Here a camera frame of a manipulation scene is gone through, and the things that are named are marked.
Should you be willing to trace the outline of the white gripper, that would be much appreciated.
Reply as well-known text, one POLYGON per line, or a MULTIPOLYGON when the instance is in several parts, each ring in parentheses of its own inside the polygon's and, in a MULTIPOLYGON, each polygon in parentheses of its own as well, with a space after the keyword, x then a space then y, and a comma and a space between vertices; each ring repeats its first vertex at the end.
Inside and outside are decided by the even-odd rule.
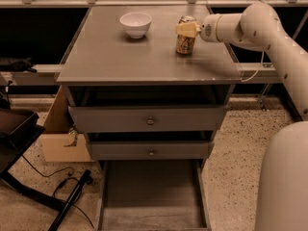
POLYGON ((196 38, 200 33, 203 40, 208 42, 218 42, 217 24, 219 20, 218 14, 207 15, 200 25, 193 21, 187 23, 179 23, 175 27, 176 34, 187 38, 196 38))

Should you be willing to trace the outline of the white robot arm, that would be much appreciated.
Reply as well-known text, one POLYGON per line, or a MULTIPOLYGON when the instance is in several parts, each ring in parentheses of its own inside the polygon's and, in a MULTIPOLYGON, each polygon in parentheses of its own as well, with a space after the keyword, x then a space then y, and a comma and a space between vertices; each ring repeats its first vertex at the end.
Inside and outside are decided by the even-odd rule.
POLYGON ((175 32, 266 52, 302 120, 269 141, 254 230, 308 231, 308 53, 285 32, 275 9, 262 0, 242 13, 210 14, 201 23, 180 23, 175 32))

